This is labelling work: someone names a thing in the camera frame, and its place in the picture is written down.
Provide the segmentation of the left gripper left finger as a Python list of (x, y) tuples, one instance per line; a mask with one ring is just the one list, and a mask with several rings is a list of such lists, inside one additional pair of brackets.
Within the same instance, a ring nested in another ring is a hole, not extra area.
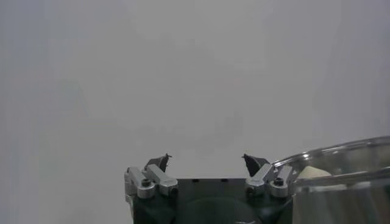
[(126, 199), (153, 198), (157, 193), (165, 197), (175, 198), (179, 194), (179, 182), (166, 174), (166, 168), (171, 155), (165, 154), (150, 159), (147, 164), (139, 167), (128, 167), (124, 172)]

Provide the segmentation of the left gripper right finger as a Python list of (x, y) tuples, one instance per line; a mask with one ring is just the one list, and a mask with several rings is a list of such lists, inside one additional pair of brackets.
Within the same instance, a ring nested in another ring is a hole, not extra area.
[(282, 166), (276, 168), (264, 158), (244, 154), (249, 177), (245, 180), (246, 194), (257, 197), (268, 192), (276, 198), (286, 198), (291, 194), (293, 168)]

